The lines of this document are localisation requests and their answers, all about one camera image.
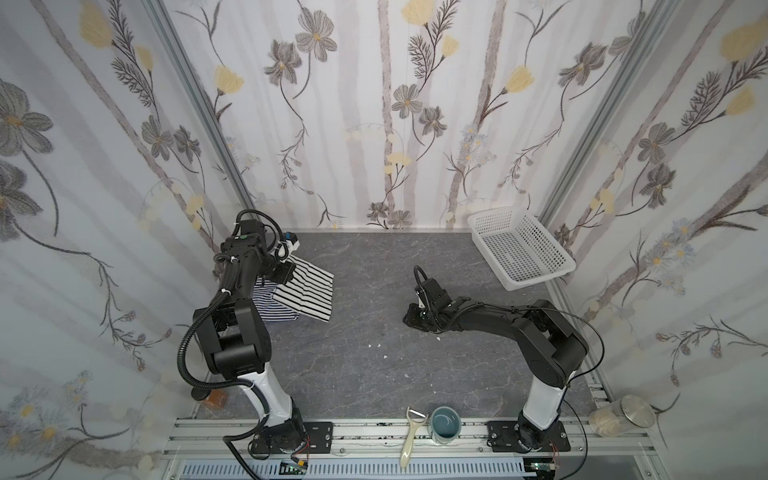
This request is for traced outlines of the blue white striped tank top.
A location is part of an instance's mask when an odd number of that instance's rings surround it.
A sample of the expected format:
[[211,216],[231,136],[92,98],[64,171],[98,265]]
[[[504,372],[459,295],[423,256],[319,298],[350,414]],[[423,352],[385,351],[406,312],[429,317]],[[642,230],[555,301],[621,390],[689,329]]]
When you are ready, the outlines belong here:
[[252,290],[252,301],[264,322],[289,322],[295,321],[299,313],[291,307],[285,306],[273,298],[277,284],[265,281],[257,282]]

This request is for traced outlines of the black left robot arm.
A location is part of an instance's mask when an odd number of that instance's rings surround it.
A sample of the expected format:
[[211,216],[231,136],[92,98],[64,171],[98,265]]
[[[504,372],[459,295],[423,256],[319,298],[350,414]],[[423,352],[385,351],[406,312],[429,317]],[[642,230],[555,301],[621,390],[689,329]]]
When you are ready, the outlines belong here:
[[298,451],[308,441],[298,408],[271,369],[271,338],[253,301],[256,286],[268,281],[284,285],[293,279],[295,264],[288,259],[293,239],[257,210],[238,214],[232,234],[214,258],[223,267],[219,290],[207,307],[194,312],[185,335],[197,340],[209,371],[223,377],[207,382],[183,374],[193,397],[200,401],[216,389],[238,386],[260,414],[263,426],[253,434],[252,453]]

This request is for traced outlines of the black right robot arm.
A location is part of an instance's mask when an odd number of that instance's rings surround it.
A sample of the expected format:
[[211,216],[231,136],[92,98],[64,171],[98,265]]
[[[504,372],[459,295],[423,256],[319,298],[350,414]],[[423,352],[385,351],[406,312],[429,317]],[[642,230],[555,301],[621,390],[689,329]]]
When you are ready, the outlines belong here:
[[514,442],[524,452],[541,449],[559,421],[570,382],[589,347],[583,336],[554,305],[500,306],[469,297],[451,298],[436,280],[416,287],[418,301],[409,305],[403,323],[442,334],[482,332],[515,341],[533,375],[527,400],[514,427]]

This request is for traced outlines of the black white striped tank top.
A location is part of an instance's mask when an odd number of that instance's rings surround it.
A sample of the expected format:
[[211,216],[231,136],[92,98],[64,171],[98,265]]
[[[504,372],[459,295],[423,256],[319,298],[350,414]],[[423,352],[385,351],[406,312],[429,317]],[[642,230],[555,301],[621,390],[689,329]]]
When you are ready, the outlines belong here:
[[297,313],[328,323],[333,309],[334,275],[296,256],[293,278],[279,284],[272,298]]

